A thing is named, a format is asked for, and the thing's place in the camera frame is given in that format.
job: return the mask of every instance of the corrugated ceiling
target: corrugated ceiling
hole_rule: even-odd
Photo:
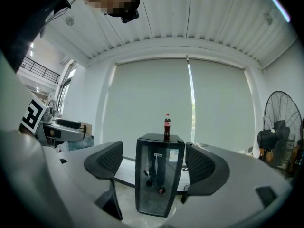
[[[138,11],[138,19],[123,24],[77,0],[50,24],[88,58],[139,40],[184,37],[232,47],[264,67],[297,37],[271,0],[141,0]],[[65,23],[67,16],[73,26]]]

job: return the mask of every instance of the black mini fridge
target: black mini fridge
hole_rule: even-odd
[[[137,139],[135,198],[142,214],[167,217],[180,181],[185,143],[177,135],[148,133]]]

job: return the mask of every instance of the black railing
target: black railing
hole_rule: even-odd
[[[47,69],[46,67],[43,67],[42,65],[40,65],[39,63],[33,61],[28,57],[25,57],[23,59],[21,67],[28,70],[29,72],[32,72],[43,78],[46,78],[52,81],[53,83],[56,83],[59,77],[59,74],[53,72],[52,70]]]

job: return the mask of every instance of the industrial fan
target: industrial fan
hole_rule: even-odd
[[[265,106],[263,130],[257,135],[262,161],[290,176],[295,171],[295,156],[303,150],[302,129],[300,112],[291,97],[273,92]]]

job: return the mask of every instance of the cola bottle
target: cola bottle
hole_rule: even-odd
[[[170,115],[167,114],[166,118],[165,118],[165,133],[163,134],[163,136],[165,137],[165,139],[169,139],[170,138]]]

